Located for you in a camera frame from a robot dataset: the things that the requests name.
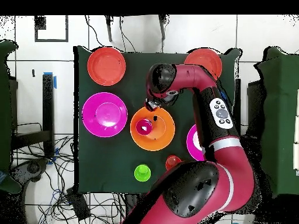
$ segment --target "green cup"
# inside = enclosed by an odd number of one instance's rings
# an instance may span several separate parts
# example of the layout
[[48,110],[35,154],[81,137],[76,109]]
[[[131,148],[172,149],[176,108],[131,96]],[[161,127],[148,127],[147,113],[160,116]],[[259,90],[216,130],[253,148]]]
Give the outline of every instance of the green cup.
[[146,164],[140,164],[135,168],[134,176],[140,182],[146,182],[151,177],[151,169]]

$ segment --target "power strip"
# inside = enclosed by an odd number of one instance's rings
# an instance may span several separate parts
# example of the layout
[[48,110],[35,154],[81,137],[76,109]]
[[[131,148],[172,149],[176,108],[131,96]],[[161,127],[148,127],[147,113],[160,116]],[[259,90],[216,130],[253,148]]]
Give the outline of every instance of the power strip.
[[91,211],[85,201],[83,194],[73,193],[72,187],[67,189],[68,202],[74,207],[74,211],[79,221],[84,220],[91,215]]

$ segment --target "red plate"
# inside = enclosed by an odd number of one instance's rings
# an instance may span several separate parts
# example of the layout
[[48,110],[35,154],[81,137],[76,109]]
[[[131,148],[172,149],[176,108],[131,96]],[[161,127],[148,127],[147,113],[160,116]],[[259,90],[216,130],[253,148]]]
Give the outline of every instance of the red plate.
[[222,72],[222,62],[216,52],[211,49],[201,48],[192,51],[185,59],[184,64],[204,66],[217,80]]
[[126,62],[123,55],[116,49],[102,47],[90,55],[87,70],[96,83],[111,86],[123,78]]

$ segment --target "pink cup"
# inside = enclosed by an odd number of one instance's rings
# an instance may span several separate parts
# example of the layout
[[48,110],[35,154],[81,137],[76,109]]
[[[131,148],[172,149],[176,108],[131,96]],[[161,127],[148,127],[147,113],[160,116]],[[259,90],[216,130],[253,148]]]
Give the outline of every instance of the pink cup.
[[152,123],[150,120],[140,120],[136,123],[136,131],[140,135],[148,135],[152,131]]

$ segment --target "orange plate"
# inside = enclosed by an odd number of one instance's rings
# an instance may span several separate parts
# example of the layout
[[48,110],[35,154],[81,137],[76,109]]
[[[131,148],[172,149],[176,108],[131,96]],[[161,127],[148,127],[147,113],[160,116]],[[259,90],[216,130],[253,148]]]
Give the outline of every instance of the orange plate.
[[[148,135],[140,135],[136,130],[139,120],[147,119],[152,124],[152,131]],[[162,108],[148,111],[145,107],[139,109],[133,116],[130,132],[134,142],[147,151],[159,151],[170,144],[175,135],[175,123],[171,115]]]
[[111,86],[123,78],[126,62],[123,55],[116,49],[102,47],[90,55],[87,70],[96,83]]
[[216,52],[211,49],[201,48],[192,51],[185,59],[184,64],[204,66],[217,80],[222,72],[222,62]]

